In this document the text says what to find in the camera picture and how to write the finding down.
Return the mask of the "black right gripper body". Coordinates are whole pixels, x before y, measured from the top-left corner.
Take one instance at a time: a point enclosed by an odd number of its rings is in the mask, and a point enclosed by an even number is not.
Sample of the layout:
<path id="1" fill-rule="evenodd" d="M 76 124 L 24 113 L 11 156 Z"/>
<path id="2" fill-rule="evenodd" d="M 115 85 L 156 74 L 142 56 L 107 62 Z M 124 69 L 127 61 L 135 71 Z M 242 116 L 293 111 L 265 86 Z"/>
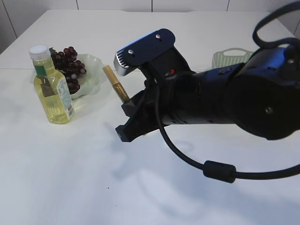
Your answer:
<path id="1" fill-rule="evenodd" d="M 129 102 L 121 106 L 123 112 L 128 116 L 124 125 L 116 127 L 116 132 L 122 142 L 129 143 L 134 139 L 158 130 L 158 122 L 155 114 L 157 102 L 157 88 L 160 90 L 159 115 L 164 127 L 171 125 L 171 120 L 165 113 L 163 103 L 168 103 L 171 93 L 171 82 L 167 81 L 164 86 L 154 81 L 145 81 L 145 89 L 130 98 Z"/>

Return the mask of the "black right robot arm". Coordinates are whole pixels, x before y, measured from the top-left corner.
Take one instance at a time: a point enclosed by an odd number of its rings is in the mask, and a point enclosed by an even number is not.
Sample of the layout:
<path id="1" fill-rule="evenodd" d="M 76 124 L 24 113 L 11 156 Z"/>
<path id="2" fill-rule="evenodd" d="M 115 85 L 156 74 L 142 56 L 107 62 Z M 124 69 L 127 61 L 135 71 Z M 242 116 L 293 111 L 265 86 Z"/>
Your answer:
<path id="1" fill-rule="evenodd" d="M 168 52 L 142 66 L 145 89 L 122 109 L 116 128 L 123 142 L 162 124 L 235 124 L 253 135 L 278 140 L 300 128 L 300 52 L 295 47 L 260 49 L 245 63 L 195 73 Z M 151 66 L 161 64 L 159 69 Z"/>

